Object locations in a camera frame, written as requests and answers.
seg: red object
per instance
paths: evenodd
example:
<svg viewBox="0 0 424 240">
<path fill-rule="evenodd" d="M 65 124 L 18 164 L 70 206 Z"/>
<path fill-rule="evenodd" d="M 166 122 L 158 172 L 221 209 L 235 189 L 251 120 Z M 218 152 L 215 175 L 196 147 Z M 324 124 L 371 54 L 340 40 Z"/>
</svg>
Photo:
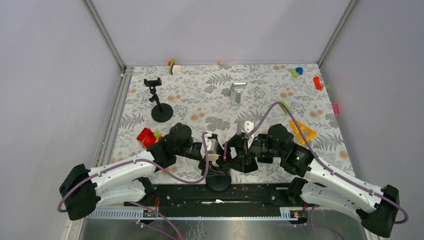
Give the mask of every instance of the red object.
<svg viewBox="0 0 424 240">
<path fill-rule="evenodd" d="M 332 103 L 331 106 L 334 111 L 334 115 L 340 115 L 339 105 L 337 103 Z"/>
<path fill-rule="evenodd" d="M 321 85 L 320 77 L 316 76 L 313 78 L 313 83 L 315 84 L 316 89 L 322 90 L 324 86 Z"/>
<path fill-rule="evenodd" d="M 146 149 L 156 142 L 156 137 L 150 129 L 145 127 L 138 135 L 137 140 Z"/>
</svg>

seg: green block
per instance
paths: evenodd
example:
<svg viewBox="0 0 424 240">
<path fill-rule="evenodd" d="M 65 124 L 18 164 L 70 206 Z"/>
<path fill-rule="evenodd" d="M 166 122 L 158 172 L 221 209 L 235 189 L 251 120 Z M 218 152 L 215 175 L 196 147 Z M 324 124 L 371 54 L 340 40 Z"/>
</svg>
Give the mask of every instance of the green block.
<svg viewBox="0 0 424 240">
<path fill-rule="evenodd" d="M 296 71 L 296 69 L 292 69 L 290 72 L 291 72 L 291 75 L 293 75 L 293 78 L 297 78 L 297 77 L 299 77 L 299 74 L 298 74 L 298 72 Z"/>
<path fill-rule="evenodd" d="M 292 109 L 290 108 L 290 106 L 284 101 L 284 100 L 281 100 L 281 102 L 282 102 L 282 104 L 284 104 L 287 108 L 288 108 L 288 110 L 291 112 L 292 111 Z M 284 109 L 284 107 L 282 107 L 281 105 L 279 105 L 279 107 L 284 111 L 284 113 L 286 114 L 286 115 L 288 115 L 289 113 Z"/>
<path fill-rule="evenodd" d="M 153 135 L 155 136 L 155 138 L 159 138 L 159 137 L 161 137 L 162 136 L 162 134 L 161 134 L 161 131 L 159 131 L 159 130 L 156 130 L 156 131 L 154 131 L 153 132 Z"/>
</svg>

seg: orange triangle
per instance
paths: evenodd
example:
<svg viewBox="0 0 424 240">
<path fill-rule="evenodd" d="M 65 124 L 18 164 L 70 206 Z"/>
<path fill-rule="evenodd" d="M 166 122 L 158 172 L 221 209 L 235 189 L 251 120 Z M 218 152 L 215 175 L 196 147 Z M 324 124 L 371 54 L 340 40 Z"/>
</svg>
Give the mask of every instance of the orange triangle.
<svg viewBox="0 0 424 240">
<path fill-rule="evenodd" d="M 313 131 L 312 129 L 310 129 L 309 127 L 305 126 L 303 123 L 301 123 L 300 121 L 297 121 L 297 123 L 300 126 L 300 130 L 302 130 L 302 132 L 304 131 L 308 131 L 309 135 L 306 136 L 306 140 L 309 142 L 311 139 L 315 138 L 317 136 L 317 133 L 315 131 Z M 290 122 L 290 127 L 291 129 L 293 129 L 294 134 L 296 135 L 297 139 L 299 140 L 299 143 L 304 145 L 306 144 L 306 142 L 304 141 L 304 139 L 302 138 L 298 128 L 295 125 L 294 121 Z"/>
</svg>

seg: white wall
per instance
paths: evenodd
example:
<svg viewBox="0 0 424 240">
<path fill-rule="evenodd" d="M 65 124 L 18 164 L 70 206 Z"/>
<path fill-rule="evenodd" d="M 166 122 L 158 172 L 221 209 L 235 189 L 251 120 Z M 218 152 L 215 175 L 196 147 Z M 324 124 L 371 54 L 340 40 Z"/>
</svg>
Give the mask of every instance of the white wall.
<svg viewBox="0 0 424 240">
<path fill-rule="evenodd" d="M 59 240 L 59 186 L 92 166 L 120 71 L 81 0 L 2 0 L 0 239 Z"/>
<path fill-rule="evenodd" d="M 349 0 L 93 0 L 129 65 L 316 63 Z"/>
<path fill-rule="evenodd" d="M 410 219 L 392 239 L 423 237 L 423 12 L 422 0 L 359 1 L 321 68 L 356 175 L 400 191 Z"/>
</svg>

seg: floral tablecloth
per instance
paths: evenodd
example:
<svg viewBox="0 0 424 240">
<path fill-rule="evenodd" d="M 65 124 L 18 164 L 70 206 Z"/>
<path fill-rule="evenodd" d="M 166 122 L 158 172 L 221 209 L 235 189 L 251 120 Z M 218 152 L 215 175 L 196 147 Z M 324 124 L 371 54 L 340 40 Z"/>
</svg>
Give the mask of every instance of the floral tablecloth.
<svg viewBox="0 0 424 240">
<path fill-rule="evenodd" d="M 290 70 L 303 68 L 303 75 L 294 78 Z M 190 126 L 196 142 L 204 131 L 218 134 L 221 144 L 233 136 L 239 121 L 258 123 L 270 104 L 284 100 L 290 105 L 295 118 L 317 132 L 311 140 L 319 156 L 354 176 L 340 129 L 326 89 L 317 90 L 313 78 L 321 77 L 317 64 L 257 64 L 257 65 L 187 65 L 176 75 L 168 74 L 167 66 L 137 66 L 126 97 L 122 118 L 111 162 L 121 161 L 143 150 L 136 140 L 144 127 L 160 130 L 163 135 L 176 123 Z M 162 79 L 156 87 L 159 99 L 173 108 L 172 118 L 164 123 L 155 122 L 151 110 L 155 103 L 143 80 Z M 230 85 L 246 82 L 243 106 L 231 106 Z M 266 133 L 269 126 L 283 124 L 289 132 L 290 117 L 278 106 L 274 107 L 257 133 Z M 215 161 L 216 155 L 210 155 Z M 201 171 L 198 161 L 177 157 L 168 170 L 180 178 L 194 181 Z M 258 163 L 258 171 L 241 173 L 231 171 L 234 183 L 285 183 L 294 176 L 285 172 L 278 158 L 272 164 Z M 153 184 L 176 184 L 178 181 L 156 172 L 149 176 Z"/>
</svg>

